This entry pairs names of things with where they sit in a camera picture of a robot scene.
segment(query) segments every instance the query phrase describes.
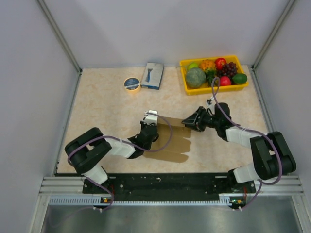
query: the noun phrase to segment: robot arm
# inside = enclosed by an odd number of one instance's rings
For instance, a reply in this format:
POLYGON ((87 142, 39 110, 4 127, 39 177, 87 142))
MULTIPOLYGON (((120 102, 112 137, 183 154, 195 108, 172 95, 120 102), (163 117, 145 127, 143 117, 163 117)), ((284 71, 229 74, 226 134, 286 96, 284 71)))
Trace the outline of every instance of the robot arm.
MULTIPOLYGON (((224 112, 230 117, 230 109, 226 103, 219 103, 224 112)), ((206 127, 215 128, 217 135, 227 142, 241 144, 250 148, 253 155, 253 163, 238 167, 228 172, 228 182, 231 187, 240 183, 263 179, 267 180, 278 176, 278 163, 270 144, 256 133, 250 133, 232 125, 225 118, 217 105, 214 114, 209 108, 199 107, 190 117, 184 119, 185 127, 202 132, 206 127)), ((267 136, 275 145, 282 162, 282 174, 296 170, 296 163, 287 143, 280 132, 268 133, 267 136)))
MULTIPOLYGON (((157 111, 149 110, 150 113, 157 114, 157 111)), ((104 138, 98 128, 92 128, 78 138, 74 139, 65 146, 65 152, 68 156, 77 148, 89 142, 92 139, 102 137, 95 142, 89 143, 74 153, 70 158, 72 166, 80 175, 84 175, 98 184, 103 184, 109 180, 106 171, 98 164, 99 161, 107 155, 118 155, 127 159, 135 159, 141 156, 144 151, 124 142, 130 142, 139 147, 149 150, 152 142, 158 139, 157 116, 145 114, 140 121, 140 133, 128 139, 116 141, 111 138, 104 138)))

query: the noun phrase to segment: cardboard box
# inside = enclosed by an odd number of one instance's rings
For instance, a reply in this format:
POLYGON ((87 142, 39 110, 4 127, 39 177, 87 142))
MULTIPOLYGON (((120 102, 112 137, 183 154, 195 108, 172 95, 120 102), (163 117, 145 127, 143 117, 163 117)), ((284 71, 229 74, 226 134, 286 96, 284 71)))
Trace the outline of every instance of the cardboard box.
POLYGON ((163 64, 148 62, 144 75, 142 76, 141 87, 159 90, 162 81, 163 70, 163 64))
MULTIPOLYGON (((173 137, 170 144, 159 152, 145 152, 144 157, 150 159, 164 160, 174 163, 183 163, 188 160, 186 152, 190 151, 191 130, 186 128, 181 119, 166 117, 173 129, 173 137)), ((157 129, 159 139, 152 143, 151 150, 161 148, 170 137, 170 127, 162 119, 158 119, 157 129)))

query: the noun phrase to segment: white wall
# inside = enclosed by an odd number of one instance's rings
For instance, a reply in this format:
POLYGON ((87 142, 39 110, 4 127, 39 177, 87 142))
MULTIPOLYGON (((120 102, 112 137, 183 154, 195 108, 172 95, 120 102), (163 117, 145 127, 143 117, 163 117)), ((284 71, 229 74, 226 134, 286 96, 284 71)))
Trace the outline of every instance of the white wall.
POLYGON ((82 67, 235 54, 253 64, 288 0, 45 0, 82 67))
POLYGON ((28 232, 77 74, 34 0, 0 8, 0 232, 28 232))
POLYGON ((311 1, 297 1, 258 68, 275 128, 283 132, 311 203, 311 1))

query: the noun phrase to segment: beige countertop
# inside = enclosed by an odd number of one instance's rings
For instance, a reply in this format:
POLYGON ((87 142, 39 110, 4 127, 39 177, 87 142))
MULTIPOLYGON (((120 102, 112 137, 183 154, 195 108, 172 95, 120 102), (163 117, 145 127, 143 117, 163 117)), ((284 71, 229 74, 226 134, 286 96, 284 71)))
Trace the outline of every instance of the beige countertop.
MULTIPOLYGON (((266 132, 257 95, 247 66, 243 66, 249 86, 242 91, 217 94, 219 102, 230 107, 232 119, 243 127, 266 132)), ((160 90, 142 88, 135 95, 124 90, 128 77, 141 79, 144 67, 84 69, 73 106, 64 145, 92 127, 106 135, 120 138, 134 136, 140 131, 144 112, 152 109, 164 117, 184 119, 199 106, 206 107, 211 94, 187 96, 179 68, 165 67, 160 90)), ((252 162, 251 151, 219 138, 214 129, 191 132, 189 156, 183 163, 161 161, 143 156, 128 160, 106 156, 100 164, 107 172, 226 172, 252 162)), ((64 150, 59 173, 75 172, 67 163, 64 150)))

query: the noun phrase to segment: tape roll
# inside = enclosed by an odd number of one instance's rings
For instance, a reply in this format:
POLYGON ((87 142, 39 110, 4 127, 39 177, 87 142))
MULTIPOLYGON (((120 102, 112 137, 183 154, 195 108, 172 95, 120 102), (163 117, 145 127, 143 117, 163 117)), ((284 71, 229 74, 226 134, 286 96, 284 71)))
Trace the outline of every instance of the tape roll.
POLYGON ((127 78, 124 81, 124 88, 128 93, 136 94, 140 91, 140 81, 137 78, 127 78))

